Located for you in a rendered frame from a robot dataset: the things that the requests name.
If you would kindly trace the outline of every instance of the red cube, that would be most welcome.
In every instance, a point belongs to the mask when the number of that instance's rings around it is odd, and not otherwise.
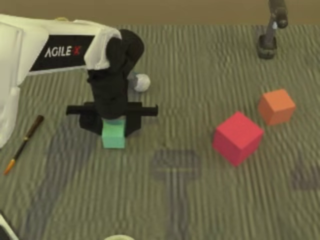
[[[236,112],[216,128],[212,147],[238,166],[258,148],[263,134],[258,125]]]

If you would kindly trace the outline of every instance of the red x logo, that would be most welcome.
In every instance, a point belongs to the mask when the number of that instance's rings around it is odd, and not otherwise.
[[[73,47],[73,55],[79,55],[80,54],[80,49],[81,49],[81,46],[74,46]]]

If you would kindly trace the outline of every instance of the block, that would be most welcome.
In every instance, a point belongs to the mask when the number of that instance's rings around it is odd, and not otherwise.
[[[125,138],[125,119],[105,120],[102,127],[102,144],[105,149],[124,149]]]
[[[296,104],[285,89],[263,94],[258,111],[269,126],[288,122],[296,110]]]
[[[263,134],[258,125],[238,111],[216,128],[212,147],[236,167],[256,151]]]

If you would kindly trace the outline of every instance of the green cube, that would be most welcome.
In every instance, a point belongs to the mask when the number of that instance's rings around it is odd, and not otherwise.
[[[102,144],[105,149],[124,149],[125,138],[125,119],[105,120],[103,119]]]

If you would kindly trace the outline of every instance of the tan wall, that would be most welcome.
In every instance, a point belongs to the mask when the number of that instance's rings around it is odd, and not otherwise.
[[[320,24],[320,0],[286,0],[291,24]],[[268,0],[6,0],[4,14],[104,24],[266,24]]]

